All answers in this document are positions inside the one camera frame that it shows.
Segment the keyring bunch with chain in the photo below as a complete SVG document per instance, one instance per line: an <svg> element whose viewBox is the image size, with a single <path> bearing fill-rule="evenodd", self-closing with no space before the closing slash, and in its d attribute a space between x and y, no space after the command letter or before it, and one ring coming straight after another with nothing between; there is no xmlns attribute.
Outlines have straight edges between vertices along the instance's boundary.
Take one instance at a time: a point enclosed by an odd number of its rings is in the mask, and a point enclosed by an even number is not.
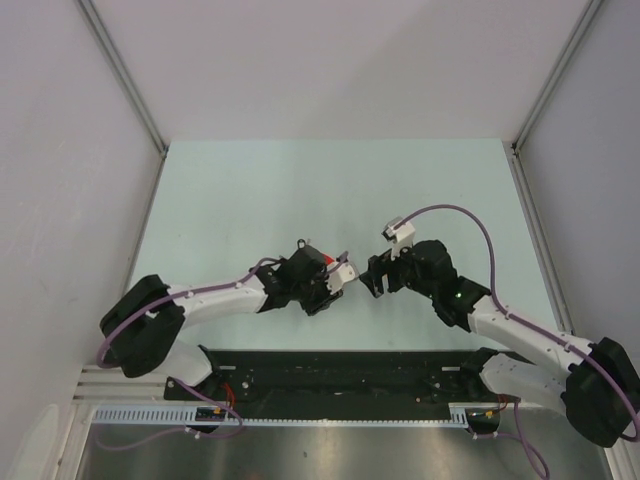
<svg viewBox="0 0 640 480"><path fill-rule="evenodd" d="M323 255L326 253L323 253L322 251L318 250L309 241L305 239L298 239L296 246L297 246L297 250L301 252L306 258L316 262L320 262L323 265L327 265L323 258Z"/></svg>

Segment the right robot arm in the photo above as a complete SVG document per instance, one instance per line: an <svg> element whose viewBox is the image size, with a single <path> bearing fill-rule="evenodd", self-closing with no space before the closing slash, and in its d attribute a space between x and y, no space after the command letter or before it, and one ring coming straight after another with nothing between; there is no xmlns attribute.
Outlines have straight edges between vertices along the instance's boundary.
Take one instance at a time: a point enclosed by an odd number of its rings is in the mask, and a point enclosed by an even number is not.
<svg viewBox="0 0 640 480"><path fill-rule="evenodd" d="M501 305L485 286L458 274L437 240L390 249L368 260L361 282L374 297L408 289L431 302L447 326L489 338L508 351L481 349L461 376L473 401L491 394L522 399L566 417L605 448L638 441L639 375L618 342L590 341L528 320Z"/></svg>

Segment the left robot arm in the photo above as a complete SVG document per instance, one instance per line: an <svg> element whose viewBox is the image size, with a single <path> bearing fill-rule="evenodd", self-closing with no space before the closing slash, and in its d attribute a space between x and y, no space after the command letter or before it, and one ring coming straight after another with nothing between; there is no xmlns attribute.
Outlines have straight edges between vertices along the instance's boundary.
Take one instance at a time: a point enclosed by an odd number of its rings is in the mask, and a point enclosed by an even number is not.
<svg viewBox="0 0 640 480"><path fill-rule="evenodd" d="M346 253L330 258L306 243L288 258L262 258L241 278L226 283L171 286L157 274L147 275L101 319L104 341L96 363L118 368L128 378L159 373L207 400L219 392L221 376L204 347L180 340L183 331L291 303L313 316L341 298L356 277Z"/></svg>

